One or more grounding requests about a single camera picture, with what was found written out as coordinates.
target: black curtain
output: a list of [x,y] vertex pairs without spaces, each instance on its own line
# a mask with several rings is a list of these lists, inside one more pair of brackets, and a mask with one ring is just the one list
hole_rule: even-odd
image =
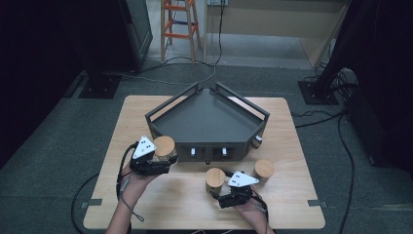
[[381,154],[413,174],[413,1],[353,0],[318,87],[344,67],[384,131]]

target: wire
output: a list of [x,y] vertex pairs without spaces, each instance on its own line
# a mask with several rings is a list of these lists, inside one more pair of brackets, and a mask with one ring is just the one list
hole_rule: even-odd
[[344,225],[346,224],[346,219],[347,216],[349,214],[349,210],[350,210],[350,205],[352,203],[352,198],[353,198],[353,187],[355,185],[355,161],[353,159],[353,155],[351,154],[349,148],[347,147],[346,142],[343,140],[343,136],[341,135],[341,128],[340,128],[340,122],[341,119],[343,118],[344,115],[340,116],[340,118],[338,119],[338,133],[340,136],[340,140],[343,143],[344,148],[346,149],[347,154],[349,155],[349,159],[350,162],[352,163],[352,179],[351,179],[351,183],[350,183],[350,189],[349,189],[349,200],[347,202],[347,208],[346,211],[344,213],[343,219],[341,221],[341,225],[340,225],[340,234],[343,233],[343,229],[344,229]]
[[325,115],[328,115],[328,116],[333,116],[333,114],[330,114],[330,113],[328,113],[327,111],[324,111],[324,110],[309,110],[309,111],[306,111],[302,114],[296,114],[294,112],[291,112],[291,116],[292,117],[307,117],[307,116],[312,116],[316,113],[322,113],[322,114],[325,114]]
[[316,125],[316,124],[324,123],[324,122],[327,122],[328,120],[332,120],[332,119],[334,119],[334,118],[336,118],[336,117],[343,116],[343,115],[346,114],[346,113],[347,113],[347,110],[344,109],[344,110],[338,112],[337,114],[332,115],[331,117],[329,117],[329,118],[327,118],[327,119],[320,120],[320,121],[317,121],[317,122],[314,122],[314,123],[310,123],[310,124],[304,124],[304,125],[295,126],[295,128],[296,128],[296,129],[299,129],[299,128],[304,128],[304,127],[308,127],[308,126],[313,126],[313,125]]
[[[198,84],[204,83],[205,81],[209,80],[210,78],[212,78],[216,73],[216,66],[213,67],[213,72],[212,74],[210,74],[206,79],[198,81]],[[169,82],[169,81],[162,81],[162,80],[154,80],[154,79],[149,79],[146,77],[142,77],[142,76],[131,76],[131,75],[126,75],[124,74],[123,76],[126,77],[130,77],[130,78],[135,78],[135,79],[142,79],[145,81],[150,81],[150,82],[157,82],[157,83],[163,83],[163,84],[167,84],[167,85],[178,85],[178,86],[190,86],[193,85],[193,83],[176,83],[176,82]]]
[[82,229],[80,229],[80,227],[77,225],[76,220],[75,220],[75,203],[76,203],[76,199],[77,199],[77,196],[79,195],[79,193],[82,191],[82,189],[86,186],[86,184],[88,184],[92,179],[96,178],[97,176],[99,176],[99,173],[96,173],[92,177],[88,178],[88,180],[86,180],[80,186],[80,188],[77,190],[77,192],[76,192],[76,194],[75,194],[75,196],[73,197],[73,200],[72,200],[72,205],[71,205],[71,209],[70,209],[72,224],[73,224],[73,227],[76,229],[76,231],[78,231],[81,234],[84,234],[84,232],[82,231]]

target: black stand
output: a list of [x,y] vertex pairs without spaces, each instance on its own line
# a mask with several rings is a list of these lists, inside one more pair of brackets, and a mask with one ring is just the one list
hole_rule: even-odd
[[90,77],[79,98],[102,98],[111,99],[115,96],[118,89],[121,76],[100,74],[99,81],[96,84],[96,78]]
[[303,95],[306,104],[313,105],[338,105],[337,98],[334,94],[327,96],[316,96],[314,90],[315,82],[299,81],[298,86],[300,87],[301,94]]

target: wooden block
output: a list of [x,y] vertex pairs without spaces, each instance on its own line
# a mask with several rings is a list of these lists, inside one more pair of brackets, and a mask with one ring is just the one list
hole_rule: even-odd
[[209,193],[210,190],[213,190],[216,193],[220,193],[224,181],[224,172],[217,168],[209,169],[206,172],[206,192]]
[[155,155],[159,161],[167,161],[175,153],[175,141],[170,136],[159,136],[154,140]]
[[260,159],[255,163],[254,176],[265,183],[274,174],[274,164],[267,159]]

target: robotic hand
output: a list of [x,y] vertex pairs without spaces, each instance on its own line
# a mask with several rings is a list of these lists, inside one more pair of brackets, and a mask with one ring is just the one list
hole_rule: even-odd
[[142,136],[131,156],[130,168],[140,176],[167,174],[170,165],[176,163],[177,155],[165,162],[153,162],[156,146],[146,136]]
[[218,200],[219,206],[224,209],[243,205],[253,196],[251,184],[257,183],[257,178],[251,177],[241,172],[225,172],[227,177],[230,177],[228,185],[231,188],[230,194],[219,196],[214,191],[210,191],[212,198]]

